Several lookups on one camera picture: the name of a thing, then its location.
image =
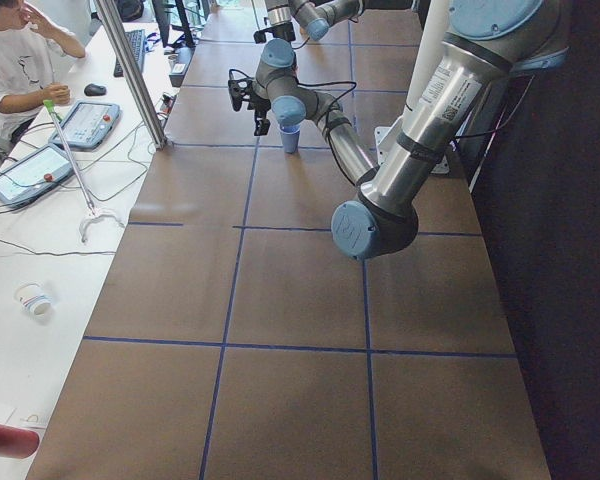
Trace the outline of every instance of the white table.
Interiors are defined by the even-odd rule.
[[[147,33],[156,29],[153,24],[138,23],[125,27],[145,28]],[[107,87],[107,95],[93,99],[117,103],[122,110],[118,124],[100,147],[93,152],[75,152],[79,163],[87,166],[121,142],[83,172],[85,183],[99,198],[110,196],[142,174],[154,151],[151,137],[142,127],[130,152],[140,164],[128,158],[134,145],[134,134],[130,132],[140,124],[141,117],[124,78],[113,77],[114,62],[113,50],[101,28],[89,43],[86,58],[77,60],[62,80],[71,88],[72,103],[88,98],[83,93],[85,85],[98,83]],[[159,44],[147,53],[143,72],[156,105],[163,92],[175,93],[169,82],[168,61]],[[56,110],[62,114],[70,108]],[[49,121],[43,109],[34,124]],[[52,133],[52,127],[42,128],[23,140],[39,147]],[[31,146],[21,142],[12,156],[23,158],[32,151]],[[143,180],[144,176],[110,201],[96,200],[96,204],[114,210],[126,224]],[[76,187],[77,181],[73,178],[66,186]],[[124,229],[111,218],[90,224],[87,242],[81,242],[78,226],[87,212],[80,190],[55,189],[24,210],[0,215],[0,239],[37,252],[115,251]],[[23,419],[41,424],[49,420],[112,260],[112,254],[36,256],[0,243],[0,407],[4,407],[0,409],[0,423],[22,426]],[[14,299],[17,287],[28,282],[39,283],[52,298],[52,310],[41,319],[33,318]],[[44,433],[44,429],[37,431],[41,436]],[[0,480],[25,478],[33,458],[0,458]]]

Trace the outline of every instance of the dark wall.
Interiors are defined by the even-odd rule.
[[[474,190],[555,480],[600,480],[600,1],[534,81]]]

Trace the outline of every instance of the person's arm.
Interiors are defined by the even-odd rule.
[[[27,112],[41,106],[43,100],[53,100],[56,105],[66,105],[69,103],[70,98],[69,87],[60,83],[52,83],[36,92],[22,95],[5,95],[0,100],[0,113]]]
[[[82,58],[86,55],[84,46],[75,37],[75,35],[66,33],[54,25],[49,19],[39,10],[29,5],[24,4],[23,7],[24,18],[35,25],[35,29],[32,31],[42,35],[44,38],[53,40],[62,51],[72,57]]]

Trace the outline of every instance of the white t-shirt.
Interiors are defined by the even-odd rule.
[[[5,95],[34,92],[54,82],[50,50],[64,55],[60,45],[32,31],[31,24],[22,30],[0,31],[0,102]],[[0,113],[0,136],[9,139],[20,124],[34,118],[41,108]]]

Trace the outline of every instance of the tiled surface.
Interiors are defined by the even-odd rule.
[[[353,75],[345,112],[371,146],[419,35],[412,13],[368,13],[298,58],[306,82]],[[288,155],[275,122],[254,139],[230,110],[228,68],[253,74],[262,46],[238,34],[245,11],[220,19],[30,480],[548,479],[457,164],[418,194],[413,245],[343,257],[329,223],[354,189],[312,125]]]
[[[27,479],[194,478],[219,354],[83,341]]]

